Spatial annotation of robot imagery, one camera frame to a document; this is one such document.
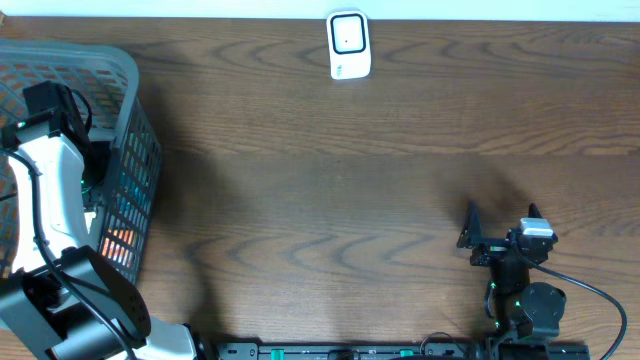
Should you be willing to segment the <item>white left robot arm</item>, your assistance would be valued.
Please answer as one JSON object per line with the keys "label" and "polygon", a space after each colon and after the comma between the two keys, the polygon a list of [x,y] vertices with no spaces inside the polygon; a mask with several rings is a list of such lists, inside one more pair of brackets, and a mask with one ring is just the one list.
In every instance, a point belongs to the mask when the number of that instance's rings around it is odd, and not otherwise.
{"label": "white left robot arm", "polygon": [[38,359],[203,359],[191,329],[152,317],[136,287],[91,245],[82,185],[105,177],[79,92],[23,91],[27,116],[1,132],[17,180],[18,249],[1,320]]}

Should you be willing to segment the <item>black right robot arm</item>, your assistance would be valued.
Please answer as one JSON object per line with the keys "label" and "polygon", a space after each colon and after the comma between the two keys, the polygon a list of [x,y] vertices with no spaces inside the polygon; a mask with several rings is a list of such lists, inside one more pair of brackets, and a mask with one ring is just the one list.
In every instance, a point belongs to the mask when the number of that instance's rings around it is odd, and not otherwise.
{"label": "black right robot arm", "polygon": [[471,265],[490,270],[485,312],[496,321],[495,333],[478,346],[478,358],[550,357],[549,344],[559,335],[566,295],[548,283],[533,282],[530,270],[548,259],[557,241],[535,204],[500,238],[483,234],[478,209],[469,204],[456,246],[471,251]]}

